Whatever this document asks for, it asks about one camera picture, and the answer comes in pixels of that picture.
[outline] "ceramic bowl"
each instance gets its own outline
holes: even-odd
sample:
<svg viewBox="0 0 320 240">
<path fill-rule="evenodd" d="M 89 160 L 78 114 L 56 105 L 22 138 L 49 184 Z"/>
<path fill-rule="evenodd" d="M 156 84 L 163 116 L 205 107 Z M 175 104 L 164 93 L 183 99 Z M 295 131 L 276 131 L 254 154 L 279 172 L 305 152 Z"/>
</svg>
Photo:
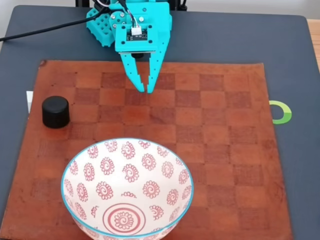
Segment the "ceramic bowl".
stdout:
<svg viewBox="0 0 320 240">
<path fill-rule="evenodd" d="M 171 150 L 117 138 L 75 156 L 63 173 L 61 193 L 76 224 L 94 240 L 159 240 L 186 214 L 194 183 Z"/>
</svg>

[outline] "wooden surface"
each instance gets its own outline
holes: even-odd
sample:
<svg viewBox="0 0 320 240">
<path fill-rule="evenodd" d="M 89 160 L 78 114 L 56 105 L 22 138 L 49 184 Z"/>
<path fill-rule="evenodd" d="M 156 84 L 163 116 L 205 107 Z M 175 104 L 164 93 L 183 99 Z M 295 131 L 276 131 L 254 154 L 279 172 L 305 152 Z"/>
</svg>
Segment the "wooden surface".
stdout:
<svg viewBox="0 0 320 240">
<path fill-rule="evenodd" d="M 320 68 L 320 20 L 308 20 L 316 60 Z"/>
<path fill-rule="evenodd" d="M 52 95 L 70 103 L 65 128 L 42 124 Z M 79 151 L 119 137 L 163 144 L 190 169 L 192 205 L 164 239 L 292 240 L 263 64 L 164 63 L 145 94 L 121 62 L 77 61 L 39 68 L 0 236 L 87 240 L 63 205 L 61 176 Z"/>
</svg>

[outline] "teal robot gripper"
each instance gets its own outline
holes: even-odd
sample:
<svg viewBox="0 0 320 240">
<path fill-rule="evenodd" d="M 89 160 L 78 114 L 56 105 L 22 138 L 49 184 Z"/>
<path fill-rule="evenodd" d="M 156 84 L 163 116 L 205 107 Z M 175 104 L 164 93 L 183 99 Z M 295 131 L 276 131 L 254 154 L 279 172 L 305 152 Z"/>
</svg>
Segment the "teal robot gripper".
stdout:
<svg viewBox="0 0 320 240">
<path fill-rule="evenodd" d="M 111 0 L 111 13 L 104 13 L 87 22 L 86 27 L 103 47 L 111 47 L 115 42 L 115 51 L 121 56 L 125 73 L 139 92 L 144 92 L 145 88 L 132 54 L 150 53 L 147 93 L 151 94 L 155 89 L 171 36 L 170 6 L 166 1 L 156 0 L 127 0 L 126 4 L 142 32 L 146 33 L 147 39 L 132 40 L 129 37 L 133 23 L 130 15 L 116 0 Z M 87 13 L 87 18 L 97 13 L 93 8 Z"/>
</svg>

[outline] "gray table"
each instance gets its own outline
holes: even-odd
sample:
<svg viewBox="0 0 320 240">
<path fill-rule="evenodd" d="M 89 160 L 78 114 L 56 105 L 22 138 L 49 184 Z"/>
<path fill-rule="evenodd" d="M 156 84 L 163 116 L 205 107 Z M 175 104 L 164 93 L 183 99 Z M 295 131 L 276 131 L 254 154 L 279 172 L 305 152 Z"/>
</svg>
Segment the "gray table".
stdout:
<svg viewBox="0 0 320 240">
<path fill-rule="evenodd" d="M 82 19 L 88 9 L 19 6 L 7 35 Z M 320 74 L 305 18 L 288 15 L 173 12 L 170 62 L 264 63 L 269 96 L 290 106 L 276 125 L 293 233 L 320 239 Z M 84 25 L 4 43 L 0 52 L 0 215 L 3 216 L 42 59 L 120 61 Z M 273 108 L 275 118 L 281 112 Z"/>
</svg>

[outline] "wall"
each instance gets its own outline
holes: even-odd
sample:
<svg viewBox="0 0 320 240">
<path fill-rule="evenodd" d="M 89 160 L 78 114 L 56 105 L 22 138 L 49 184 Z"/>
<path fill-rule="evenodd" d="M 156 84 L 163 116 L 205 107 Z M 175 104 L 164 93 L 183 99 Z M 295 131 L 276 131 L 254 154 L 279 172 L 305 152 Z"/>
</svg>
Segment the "wall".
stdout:
<svg viewBox="0 0 320 240">
<path fill-rule="evenodd" d="M 75 0 L 0 0 L 0 36 L 4 36 L 16 5 L 74 6 Z M 290 14 L 320 19 L 320 0 L 187 0 L 187 6 L 189 11 Z"/>
</svg>

